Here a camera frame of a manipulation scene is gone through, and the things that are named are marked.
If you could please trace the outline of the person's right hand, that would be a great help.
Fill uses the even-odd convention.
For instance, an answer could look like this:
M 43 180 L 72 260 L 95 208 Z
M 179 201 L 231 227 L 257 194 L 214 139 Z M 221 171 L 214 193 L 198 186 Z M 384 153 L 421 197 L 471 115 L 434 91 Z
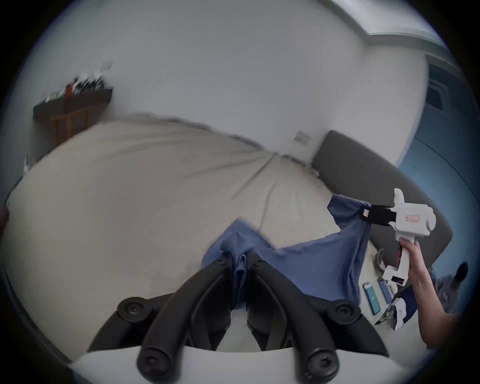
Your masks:
M 430 280 L 430 274 L 425 265 L 418 240 L 411 242 L 408 239 L 401 237 L 399 239 L 399 245 L 403 250 L 407 250 L 409 253 L 410 266 L 408 276 L 412 285 L 417 286 L 419 284 L 425 284 L 425 281 Z

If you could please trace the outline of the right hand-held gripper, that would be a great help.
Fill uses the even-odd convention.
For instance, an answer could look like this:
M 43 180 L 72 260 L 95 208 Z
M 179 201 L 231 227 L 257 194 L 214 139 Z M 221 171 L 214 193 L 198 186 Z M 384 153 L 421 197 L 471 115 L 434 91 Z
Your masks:
M 428 237 L 435 229 L 436 216 L 426 204 L 405 202 L 401 189 L 393 190 L 393 207 L 371 205 L 362 210 L 362 220 L 374 225 L 390 226 L 394 230 L 395 240 L 401 238 L 415 243 L 416 237 Z M 410 270 L 410 253 L 401 249 L 398 267 L 387 266 L 382 278 L 398 286 L 405 286 Z

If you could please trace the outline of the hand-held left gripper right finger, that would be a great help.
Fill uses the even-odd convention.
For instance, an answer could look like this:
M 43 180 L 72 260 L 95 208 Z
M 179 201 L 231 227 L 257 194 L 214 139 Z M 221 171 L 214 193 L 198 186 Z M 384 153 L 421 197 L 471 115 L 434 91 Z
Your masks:
M 303 381 L 332 381 L 340 370 L 337 350 L 389 357 L 357 303 L 306 295 L 257 253 L 246 258 L 248 327 L 262 351 L 293 347 Z

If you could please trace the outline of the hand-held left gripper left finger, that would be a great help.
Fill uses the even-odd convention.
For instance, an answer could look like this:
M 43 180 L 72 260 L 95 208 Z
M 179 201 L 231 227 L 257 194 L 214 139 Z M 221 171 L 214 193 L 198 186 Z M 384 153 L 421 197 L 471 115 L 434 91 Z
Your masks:
M 140 347 L 144 379 L 171 379 L 183 347 L 216 351 L 231 325 L 233 257 L 223 252 L 176 292 L 129 297 L 100 328 L 87 353 Z

